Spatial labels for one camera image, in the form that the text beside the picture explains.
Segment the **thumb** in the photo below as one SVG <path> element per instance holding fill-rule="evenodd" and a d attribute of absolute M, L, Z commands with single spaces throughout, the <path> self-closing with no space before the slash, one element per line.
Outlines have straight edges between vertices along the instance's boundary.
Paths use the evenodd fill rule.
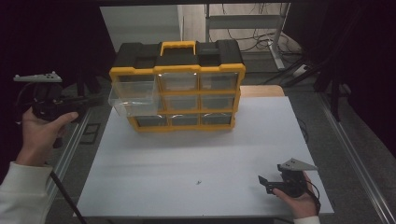
<path fill-rule="evenodd" d="M 77 112 L 70 112 L 67 114 L 61 115 L 59 118 L 57 118 L 55 121 L 51 122 L 50 125 L 56 129 L 56 131 L 60 130 L 64 125 L 70 123 L 74 119 L 78 117 Z"/>
<path fill-rule="evenodd" d="M 273 193 L 288 205 L 292 204 L 292 198 L 280 189 L 273 189 Z"/>

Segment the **human hand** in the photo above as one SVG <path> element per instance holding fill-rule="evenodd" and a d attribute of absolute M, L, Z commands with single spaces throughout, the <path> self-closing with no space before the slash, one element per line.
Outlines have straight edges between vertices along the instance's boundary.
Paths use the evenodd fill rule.
<path fill-rule="evenodd" d="M 304 176 L 306 181 L 311 182 L 305 172 Z M 312 190 L 312 185 L 308 183 L 307 186 L 308 190 L 314 193 L 314 191 Z M 304 217 L 314 217 L 317 215 L 317 208 L 315 206 L 315 202 L 312 197 L 309 196 L 307 193 L 304 193 L 298 198 L 291 198 L 280 189 L 274 189 L 273 193 L 291 208 L 294 218 L 297 219 Z"/>
<path fill-rule="evenodd" d="M 57 137 L 65 133 L 64 125 L 78 117 L 77 112 L 61 115 L 53 122 L 38 119 L 30 107 L 22 116 L 23 146 L 16 163 L 43 166 Z"/>

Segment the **transparent drawer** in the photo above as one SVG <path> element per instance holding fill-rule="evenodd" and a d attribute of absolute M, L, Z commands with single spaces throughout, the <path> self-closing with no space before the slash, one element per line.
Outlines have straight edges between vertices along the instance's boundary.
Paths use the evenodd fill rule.
<path fill-rule="evenodd" d="M 203 125 L 231 124 L 231 116 L 231 113 L 201 114 L 201 122 Z"/>
<path fill-rule="evenodd" d="M 113 82 L 108 103 L 114 106 L 120 116 L 156 115 L 161 105 L 158 86 L 154 76 L 150 81 Z"/>
<path fill-rule="evenodd" d="M 232 109 L 234 95 L 201 95 L 202 109 Z"/>
<path fill-rule="evenodd" d="M 198 109 L 197 95 L 166 95 L 165 100 L 167 110 L 193 110 Z"/>
<path fill-rule="evenodd" d="M 196 73 L 163 73 L 159 75 L 163 91 L 197 90 Z"/>
<path fill-rule="evenodd" d="M 238 73 L 202 73 L 200 74 L 201 90 L 235 90 Z"/>
<path fill-rule="evenodd" d="M 169 119 L 173 126 L 197 125 L 197 114 L 175 114 L 169 115 Z"/>
<path fill-rule="evenodd" d="M 168 125 L 165 115 L 136 116 L 134 118 L 136 119 L 137 125 L 139 125 L 139 127 L 158 127 Z"/>

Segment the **sleeve cuff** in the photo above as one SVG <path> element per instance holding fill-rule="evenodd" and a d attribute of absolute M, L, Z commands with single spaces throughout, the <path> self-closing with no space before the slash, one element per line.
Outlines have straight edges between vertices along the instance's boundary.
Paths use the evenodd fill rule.
<path fill-rule="evenodd" d="M 44 193 L 52 167 L 24 166 L 11 162 L 0 189 L 7 192 Z"/>
<path fill-rule="evenodd" d="M 305 217 L 294 219 L 294 224 L 319 224 L 319 217 Z"/>

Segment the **white table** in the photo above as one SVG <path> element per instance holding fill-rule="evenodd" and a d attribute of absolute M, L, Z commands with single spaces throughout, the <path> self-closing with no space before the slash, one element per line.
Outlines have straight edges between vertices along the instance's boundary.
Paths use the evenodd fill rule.
<path fill-rule="evenodd" d="M 289 208 L 260 185 L 276 165 L 314 164 L 287 97 L 241 98 L 232 131 L 137 133 L 110 114 L 81 193 L 85 217 L 276 217 Z M 333 213 L 318 172 L 321 214 Z"/>

